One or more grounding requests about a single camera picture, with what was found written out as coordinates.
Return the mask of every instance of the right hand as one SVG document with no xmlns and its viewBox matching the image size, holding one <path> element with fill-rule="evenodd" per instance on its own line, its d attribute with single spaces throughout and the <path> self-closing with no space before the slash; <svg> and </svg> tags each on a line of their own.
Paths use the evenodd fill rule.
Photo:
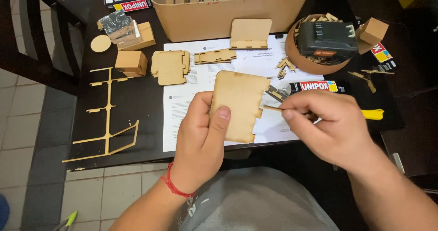
<svg viewBox="0 0 438 231">
<path fill-rule="evenodd" d="M 279 106 L 294 132 L 322 160 L 350 172 L 373 167 L 382 151 L 372 141 L 356 100 L 349 95 L 306 90 Z M 313 125 L 303 113 L 312 111 L 322 120 Z"/>
</svg>

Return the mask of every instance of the white paper sheet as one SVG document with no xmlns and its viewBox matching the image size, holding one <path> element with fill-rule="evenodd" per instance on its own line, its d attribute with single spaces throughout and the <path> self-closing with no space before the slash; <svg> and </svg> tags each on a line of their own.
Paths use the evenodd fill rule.
<svg viewBox="0 0 438 231">
<path fill-rule="evenodd" d="M 286 57 L 284 42 L 269 36 L 268 50 L 238 50 L 237 59 L 227 64 L 195 65 L 194 53 L 230 48 L 230 39 L 216 39 L 186 43 L 164 44 L 164 50 L 187 50 L 190 52 L 190 73 L 186 76 L 187 83 L 165 86 L 163 90 L 163 151 L 174 151 L 177 144 L 178 128 L 181 120 L 187 113 L 190 101 L 197 92 L 212 91 L 216 74 L 221 70 L 238 71 L 251 75 L 273 77 L 271 85 L 283 88 L 287 83 L 299 81 L 323 80 L 322 75 L 310 75 L 297 70 L 289 71 L 282 80 L 277 79 L 278 63 Z M 280 102 L 263 94 L 261 105 L 279 106 Z M 253 133 L 254 143 L 268 143 L 298 139 L 289 129 L 289 126 L 278 111 L 264 110 L 261 119 L 257 119 Z M 224 145 L 239 143 L 225 141 Z"/>
</svg>

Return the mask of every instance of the black table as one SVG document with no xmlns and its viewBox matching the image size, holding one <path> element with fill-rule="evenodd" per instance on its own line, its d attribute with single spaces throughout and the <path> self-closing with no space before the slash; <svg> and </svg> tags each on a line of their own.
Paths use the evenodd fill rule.
<svg viewBox="0 0 438 231">
<path fill-rule="evenodd" d="M 99 54 L 93 52 L 89 44 L 94 37 L 102 34 L 95 26 L 96 21 L 110 12 L 103 5 L 103 0 L 93 0 L 91 2 L 88 19 L 89 27 L 85 36 L 85 50 L 82 62 L 81 94 L 78 96 L 76 103 L 72 141 L 101 137 L 105 134 L 106 112 L 103 110 L 96 113 L 88 113 L 86 110 L 104 107 L 107 104 L 107 85 L 91 87 L 89 84 L 106 81 L 108 73 L 107 71 L 90 72 L 90 70 L 113 67 L 117 57 L 117 48 L 112 46 L 107 52 Z M 356 22 L 347 0 L 307 0 L 297 19 L 309 14 L 325 14 L 327 12 L 344 21 Z M 129 12 L 129 15 L 137 23 L 146 21 L 151 23 L 156 45 L 141 49 L 150 61 L 154 51 L 163 50 L 163 44 L 171 42 L 167 39 L 154 9 Z M 387 130 L 401 129 L 404 123 L 397 110 L 392 94 L 386 85 L 384 76 L 372 76 L 372 81 L 377 88 L 377 92 L 372 94 L 364 80 L 347 73 L 347 71 L 370 69 L 376 64 L 374 57 L 370 53 L 362 56 L 357 55 L 345 68 L 334 74 L 326 75 L 325 79 L 347 79 L 352 86 L 353 95 L 362 109 L 373 110 L 379 108 L 385 111 L 383 120 L 368 121 L 370 131 L 379 133 Z M 112 77 L 121 78 L 124 77 L 124 74 L 113 70 Z M 175 153 L 162 151 L 162 95 L 163 87 L 158 85 L 157 79 L 153 78 L 150 74 L 144 78 L 132 78 L 125 82 L 112 83 L 111 103 L 116 106 L 111 110 L 110 133 L 113 134 L 121 131 L 129 127 L 130 123 L 134 124 L 136 120 L 139 120 L 136 145 L 110 156 L 68 162 L 67 168 L 74 171 L 78 168 L 91 169 L 145 162 L 170 161 Z M 132 130 L 124 133 L 124 136 L 110 139 L 110 151 L 131 143 L 133 134 L 134 131 Z M 233 145 L 227 146 L 226 150 L 284 143 L 293 142 Z M 103 154 L 104 148 L 104 140 L 74 144 L 69 149 L 68 158 L 74 159 Z"/>
</svg>

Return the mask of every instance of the wooden circle disc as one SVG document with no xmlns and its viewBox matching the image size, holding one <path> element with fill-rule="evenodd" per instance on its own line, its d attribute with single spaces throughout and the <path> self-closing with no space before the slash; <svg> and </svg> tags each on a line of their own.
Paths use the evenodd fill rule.
<svg viewBox="0 0 438 231">
<path fill-rule="evenodd" d="M 95 52 L 104 52 L 111 44 L 111 39 L 107 35 L 99 35 L 91 41 L 91 49 Z"/>
</svg>

